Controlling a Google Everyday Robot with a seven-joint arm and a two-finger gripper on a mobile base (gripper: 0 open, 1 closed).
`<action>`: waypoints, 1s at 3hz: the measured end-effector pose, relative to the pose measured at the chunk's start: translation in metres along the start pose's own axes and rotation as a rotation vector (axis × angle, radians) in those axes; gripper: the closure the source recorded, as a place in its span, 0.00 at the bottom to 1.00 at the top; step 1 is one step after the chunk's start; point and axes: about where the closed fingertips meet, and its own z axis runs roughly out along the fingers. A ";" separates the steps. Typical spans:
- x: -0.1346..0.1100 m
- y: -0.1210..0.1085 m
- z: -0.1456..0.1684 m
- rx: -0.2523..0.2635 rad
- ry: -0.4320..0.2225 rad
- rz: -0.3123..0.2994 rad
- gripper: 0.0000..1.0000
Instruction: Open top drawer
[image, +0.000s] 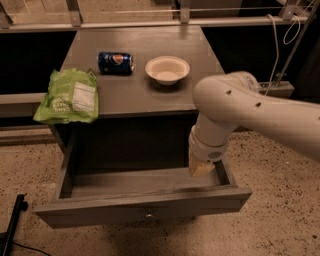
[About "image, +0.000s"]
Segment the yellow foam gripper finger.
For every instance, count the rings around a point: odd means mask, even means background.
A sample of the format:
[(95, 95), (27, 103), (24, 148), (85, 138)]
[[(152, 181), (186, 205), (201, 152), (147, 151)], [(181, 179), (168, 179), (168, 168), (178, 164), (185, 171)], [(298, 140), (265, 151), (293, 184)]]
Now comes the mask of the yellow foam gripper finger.
[(213, 163), (198, 160), (192, 152), (189, 152), (189, 173), (192, 177), (200, 177), (215, 169)]

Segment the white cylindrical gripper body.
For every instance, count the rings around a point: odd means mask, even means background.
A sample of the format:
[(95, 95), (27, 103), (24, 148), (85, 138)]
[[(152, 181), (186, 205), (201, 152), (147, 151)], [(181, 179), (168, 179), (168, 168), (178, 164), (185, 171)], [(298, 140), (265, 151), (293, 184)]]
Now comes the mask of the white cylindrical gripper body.
[(229, 133), (221, 129), (205, 129), (194, 125), (189, 135), (191, 155), (200, 162), (218, 162), (226, 151), (228, 137)]

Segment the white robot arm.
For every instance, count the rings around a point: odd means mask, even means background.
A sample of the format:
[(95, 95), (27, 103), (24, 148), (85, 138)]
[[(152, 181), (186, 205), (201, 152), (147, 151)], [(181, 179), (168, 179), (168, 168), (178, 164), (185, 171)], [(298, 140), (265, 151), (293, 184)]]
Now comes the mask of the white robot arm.
[(191, 176), (217, 167), (230, 134), (239, 126), (320, 160), (320, 106), (262, 95), (258, 87), (248, 72), (209, 76), (194, 86), (198, 118), (189, 135)]

